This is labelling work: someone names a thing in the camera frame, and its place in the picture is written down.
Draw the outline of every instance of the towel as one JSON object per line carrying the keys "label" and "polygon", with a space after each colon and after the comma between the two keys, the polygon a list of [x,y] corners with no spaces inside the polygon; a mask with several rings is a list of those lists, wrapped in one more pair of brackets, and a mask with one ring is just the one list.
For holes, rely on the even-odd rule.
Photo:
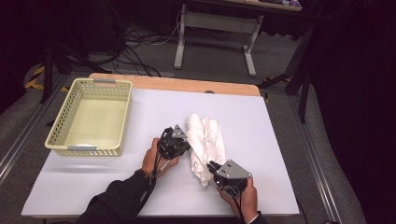
{"label": "towel", "polygon": [[187,128],[187,141],[191,145],[191,170],[205,188],[213,179],[206,165],[210,161],[218,164],[226,162],[219,125],[216,120],[201,119],[197,114],[192,114],[187,121]]}

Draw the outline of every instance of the metal frame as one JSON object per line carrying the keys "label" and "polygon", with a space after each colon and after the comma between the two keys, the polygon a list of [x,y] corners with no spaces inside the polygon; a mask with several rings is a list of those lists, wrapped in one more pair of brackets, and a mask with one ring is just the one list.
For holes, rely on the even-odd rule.
{"label": "metal frame", "polygon": [[243,47],[245,60],[247,63],[248,74],[251,77],[256,76],[253,60],[251,58],[251,50],[253,49],[256,37],[259,34],[262,25],[263,16],[260,15],[257,20],[242,19],[234,17],[226,17],[205,13],[190,12],[187,10],[186,5],[182,6],[180,18],[180,34],[177,45],[177,53],[175,58],[175,68],[180,69],[183,61],[183,52],[185,46],[185,28],[186,26],[214,29],[235,33],[250,34],[250,42]]}

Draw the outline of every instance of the human hand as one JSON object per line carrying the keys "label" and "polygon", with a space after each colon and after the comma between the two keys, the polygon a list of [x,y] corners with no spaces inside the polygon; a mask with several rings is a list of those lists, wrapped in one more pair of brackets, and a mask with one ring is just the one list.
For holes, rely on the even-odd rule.
{"label": "human hand", "polygon": [[[220,197],[228,203],[233,209],[233,213],[239,218],[239,210],[232,198],[230,198],[226,193],[224,193],[220,187],[217,187]],[[253,186],[253,178],[247,179],[247,187],[242,192],[242,195],[236,199],[242,207],[242,214],[244,215],[245,223],[248,223],[251,219],[257,216],[257,190]]]}
{"label": "human hand", "polygon": [[[152,140],[151,148],[147,150],[145,159],[143,159],[143,164],[142,164],[142,171],[146,173],[146,175],[151,175],[152,171],[154,170],[154,164],[155,164],[155,156],[157,155],[157,146],[158,142],[160,141],[159,138],[154,138]],[[157,169],[157,178],[163,176],[170,168],[178,164],[179,157],[173,158],[171,161],[166,160],[159,155],[160,157],[160,163],[158,165]]]}

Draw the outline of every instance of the plastic basket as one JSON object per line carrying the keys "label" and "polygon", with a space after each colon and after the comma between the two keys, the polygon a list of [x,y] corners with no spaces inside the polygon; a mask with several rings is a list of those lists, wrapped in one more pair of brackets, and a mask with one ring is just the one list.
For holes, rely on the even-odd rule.
{"label": "plastic basket", "polygon": [[132,82],[77,78],[45,146],[61,156],[120,156],[132,101]]}

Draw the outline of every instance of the wrist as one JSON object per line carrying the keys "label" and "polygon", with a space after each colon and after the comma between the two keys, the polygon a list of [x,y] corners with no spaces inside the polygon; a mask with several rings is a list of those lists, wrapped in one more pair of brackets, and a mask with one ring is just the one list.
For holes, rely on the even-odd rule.
{"label": "wrist", "polygon": [[243,212],[245,223],[250,223],[254,220],[255,217],[259,214],[257,210],[247,210]]}

